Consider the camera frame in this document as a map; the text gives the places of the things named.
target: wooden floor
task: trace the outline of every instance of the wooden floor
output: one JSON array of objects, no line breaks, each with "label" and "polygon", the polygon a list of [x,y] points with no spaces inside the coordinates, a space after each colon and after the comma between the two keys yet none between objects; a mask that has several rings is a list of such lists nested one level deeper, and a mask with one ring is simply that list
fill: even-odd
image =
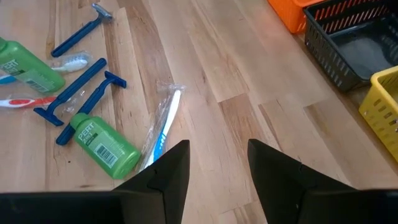
[{"label": "wooden floor", "polygon": [[[96,17],[97,0],[0,2],[0,36],[43,60]],[[167,141],[191,140],[183,223],[265,223],[249,175],[257,138],[359,189],[398,187],[398,165],[357,113],[364,90],[339,94],[264,0],[101,0],[114,22],[69,52],[108,60],[128,82],[108,89],[93,114],[141,148],[160,96],[156,81],[187,86]],[[67,76],[70,83],[81,73]],[[84,87],[85,97],[103,80]],[[0,111],[0,191],[112,189],[62,128],[32,110]]]}]

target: barcode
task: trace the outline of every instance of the barcode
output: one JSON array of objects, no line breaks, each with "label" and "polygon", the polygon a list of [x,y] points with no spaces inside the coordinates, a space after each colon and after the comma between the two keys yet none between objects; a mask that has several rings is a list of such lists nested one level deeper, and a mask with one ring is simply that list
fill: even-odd
[{"label": "barcode", "polygon": [[38,84],[37,82],[33,81],[33,80],[27,80],[26,83],[28,83],[32,88],[34,88],[35,90],[44,93],[46,91],[48,91],[48,89],[40,84]]},{"label": "barcode", "polygon": [[99,144],[97,148],[94,150],[94,153],[106,164],[109,168],[112,168],[114,163],[118,160],[118,158],[109,151],[104,145]]}]

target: bottle cap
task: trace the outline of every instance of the bottle cap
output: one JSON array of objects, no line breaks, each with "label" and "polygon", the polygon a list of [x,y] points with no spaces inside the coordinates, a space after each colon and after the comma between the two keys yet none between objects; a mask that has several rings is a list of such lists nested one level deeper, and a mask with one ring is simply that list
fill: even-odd
[{"label": "bottle cap", "polygon": [[74,129],[76,129],[80,123],[82,123],[83,121],[89,119],[90,116],[88,116],[85,113],[78,113],[76,115],[74,115],[72,117],[72,119],[70,120],[70,126],[72,126]]},{"label": "bottle cap", "polygon": [[0,37],[0,49],[2,49],[3,47],[5,47],[6,44],[7,44],[7,41]]}]

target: yellow basket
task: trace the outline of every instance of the yellow basket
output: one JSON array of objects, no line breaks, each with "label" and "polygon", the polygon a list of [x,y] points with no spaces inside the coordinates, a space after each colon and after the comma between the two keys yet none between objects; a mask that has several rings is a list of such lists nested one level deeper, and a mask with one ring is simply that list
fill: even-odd
[{"label": "yellow basket", "polygon": [[359,112],[398,161],[398,66],[376,73]]}]

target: blue and white toothbrush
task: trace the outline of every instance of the blue and white toothbrush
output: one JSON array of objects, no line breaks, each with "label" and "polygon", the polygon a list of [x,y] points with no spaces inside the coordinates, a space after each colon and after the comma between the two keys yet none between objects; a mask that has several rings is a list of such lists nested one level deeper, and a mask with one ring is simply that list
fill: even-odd
[{"label": "blue and white toothbrush", "polygon": [[162,131],[160,132],[159,136],[157,137],[156,144],[150,152],[149,159],[146,162],[144,169],[146,167],[150,166],[151,164],[153,164],[160,156],[162,156],[164,142],[166,142],[167,133],[170,130],[170,127],[173,123],[175,115],[177,114],[178,105],[180,104],[180,99],[181,99],[181,91],[176,90],[173,95],[172,102],[170,104],[169,112],[167,113],[166,122],[162,128]]}]

